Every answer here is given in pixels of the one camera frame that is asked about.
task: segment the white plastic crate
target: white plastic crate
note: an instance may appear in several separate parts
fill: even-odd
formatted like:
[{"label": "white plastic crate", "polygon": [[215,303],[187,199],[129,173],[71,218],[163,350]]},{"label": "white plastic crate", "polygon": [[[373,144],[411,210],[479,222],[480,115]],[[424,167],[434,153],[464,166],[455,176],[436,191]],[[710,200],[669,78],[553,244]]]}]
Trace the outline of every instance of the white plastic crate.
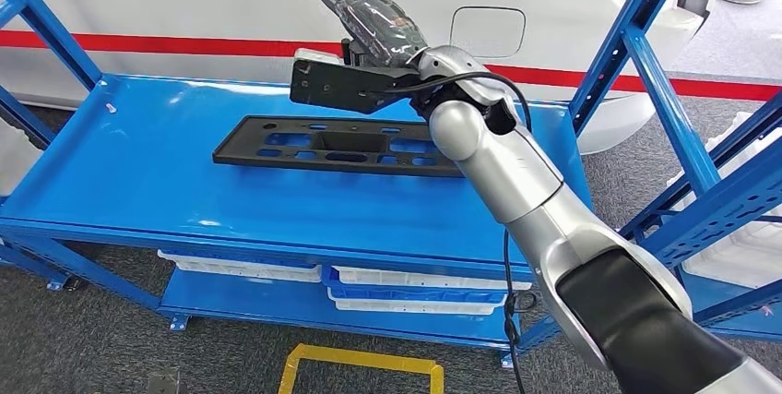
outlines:
[{"label": "white plastic crate", "polygon": [[11,194],[40,156],[24,131],[0,119],[0,196]]},{"label": "white plastic crate", "polygon": [[[487,279],[470,279],[466,277],[387,271],[383,269],[350,267],[334,267],[334,269],[339,271],[339,281],[355,285],[431,286],[433,288],[464,288],[473,290],[501,290],[507,288],[505,281],[490,281]],[[532,283],[515,281],[513,286],[515,290],[524,291],[532,287]]]},{"label": "white plastic crate", "polygon": [[493,313],[497,306],[502,306],[505,303],[505,298],[498,304],[471,304],[463,302],[433,302],[422,300],[340,299],[331,294],[331,288],[327,288],[327,292],[328,298],[333,300],[337,309],[342,311],[469,314],[487,316]]},{"label": "white plastic crate", "polygon": [[[706,149],[714,148],[750,116],[750,113],[737,113],[732,125],[724,133],[708,139]],[[780,136],[782,128],[777,128],[763,139],[755,140],[719,169],[720,177],[728,176]],[[668,185],[672,185],[680,176],[681,173],[670,179]],[[682,210],[694,200],[694,194],[689,193],[672,209]],[[776,207],[765,215],[782,216],[782,207]],[[749,288],[758,288],[782,279],[782,224],[751,221],[685,260],[682,266],[685,271],[696,276]]]},{"label": "white plastic crate", "polygon": [[278,281],[308,281],[320,282],[321,266],[311,268],[284,267],[265,263],[242,262],[224,258],[180,256],[167,254],[158,250],[158,256],[176,262],[182,271],[211,272],[213,274],[229,274],[232,276],[257,277]]}]

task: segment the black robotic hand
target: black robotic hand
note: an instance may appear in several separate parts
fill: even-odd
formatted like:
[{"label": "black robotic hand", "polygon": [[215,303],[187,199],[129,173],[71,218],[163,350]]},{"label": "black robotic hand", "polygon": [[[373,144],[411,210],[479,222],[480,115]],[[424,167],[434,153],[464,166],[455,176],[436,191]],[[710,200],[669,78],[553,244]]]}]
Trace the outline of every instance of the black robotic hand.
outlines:
[{"label": "black robotic hand", "polygon": [[391,0],[321,0],[372,55],[374,65],[402,67],[426,48],[421,30]]}]

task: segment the robotic arm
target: robotic arm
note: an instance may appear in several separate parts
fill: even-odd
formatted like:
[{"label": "robotic arm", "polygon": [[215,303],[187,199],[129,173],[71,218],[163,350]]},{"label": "robotic arm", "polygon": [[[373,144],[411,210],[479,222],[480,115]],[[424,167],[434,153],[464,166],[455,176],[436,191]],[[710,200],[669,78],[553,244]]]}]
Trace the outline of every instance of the robotic arm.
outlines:
[{"label": "robotic arm", "polygon": [[459,48],[428,47],[390,0],[322,1],[374,67],[297,60],[291,99],[372,113],[412,96],[434,144],[519,245],[551,315],[590,365],[613,371],[630,394],[782,393],[771,373],[695,325],[675,277],[571,191],[516,114],[512,83]]}]

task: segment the black plastic tray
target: black plastic tray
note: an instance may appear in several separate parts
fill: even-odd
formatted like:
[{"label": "black plastic tray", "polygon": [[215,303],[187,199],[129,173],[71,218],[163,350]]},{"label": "black plastic tray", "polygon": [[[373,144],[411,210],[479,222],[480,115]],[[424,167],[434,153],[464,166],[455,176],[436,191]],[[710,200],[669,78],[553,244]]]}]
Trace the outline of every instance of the black plastic tray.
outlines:
[{"label": "black plastic tray", "polygon": [[245,116],[215,163],[319,171],[461,177],[423,123]]}]

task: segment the yellow floor marking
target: yellow floor marking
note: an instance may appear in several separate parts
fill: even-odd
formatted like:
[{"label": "yellow floor marking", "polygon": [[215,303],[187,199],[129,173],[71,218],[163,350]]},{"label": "yellow floor marking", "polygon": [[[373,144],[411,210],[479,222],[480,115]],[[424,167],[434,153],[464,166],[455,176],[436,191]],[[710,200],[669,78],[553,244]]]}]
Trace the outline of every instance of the yellow floor marking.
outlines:
[{"label": "yellow floor marking", "polygon": [[390,369],[406,373],[428,374],[429,394],[444,393],[443,367],[434,360],[377,354],[374,352],[340,350],[339,348],[300,343],[288,354],[288,360],[285,361],[285,370],[282,372],[282,379],[279,381],[278,394],[292,394],[293,384],[296,382],[296,371],[299,370],[299,361],[302,359],[330,362],[332,364],[368,366],[370,368]]}]

